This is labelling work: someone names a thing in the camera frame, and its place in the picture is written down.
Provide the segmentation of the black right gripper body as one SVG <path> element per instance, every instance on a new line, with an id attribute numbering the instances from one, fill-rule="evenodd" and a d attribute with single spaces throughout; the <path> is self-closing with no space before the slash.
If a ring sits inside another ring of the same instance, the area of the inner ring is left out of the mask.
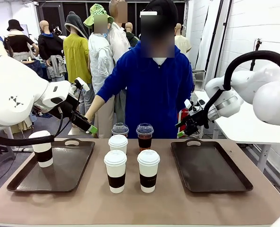
<path id="1" fill-rule="evenodd" d="M 198 126 L 204 126 L 206 129 L 209 128 L 208 114 L 205 110 L 197 111 L 196 113 L 187 117 L 187 128 L 197 128 Z"/>

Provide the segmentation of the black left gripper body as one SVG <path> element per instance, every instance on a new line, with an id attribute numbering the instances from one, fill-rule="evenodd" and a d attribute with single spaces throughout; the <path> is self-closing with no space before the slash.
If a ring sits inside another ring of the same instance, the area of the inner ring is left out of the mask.
<path id="1" fill-rule="evenodd" d="M 71 94 L 68 94 L 65 101 L 60 103 L 63 119 L 69 118 L 72 122 L 76 120 L 76 108 L 78 107 L 78 99 Z"/>

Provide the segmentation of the person's right hand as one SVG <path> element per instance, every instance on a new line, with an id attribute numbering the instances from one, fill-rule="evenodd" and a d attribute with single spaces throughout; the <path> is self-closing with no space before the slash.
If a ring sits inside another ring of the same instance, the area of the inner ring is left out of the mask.
<path id="1" fill-rule="evenodd" d="M 88 110 L 86 113 L 85 113 L 85 117 L 87 118 L 87 121 L 90 123 L 90 124 L 93 124 L 94 123 L 94 116 L 95 116 L 95 112 L 91 111 L 91 110 Z"/>

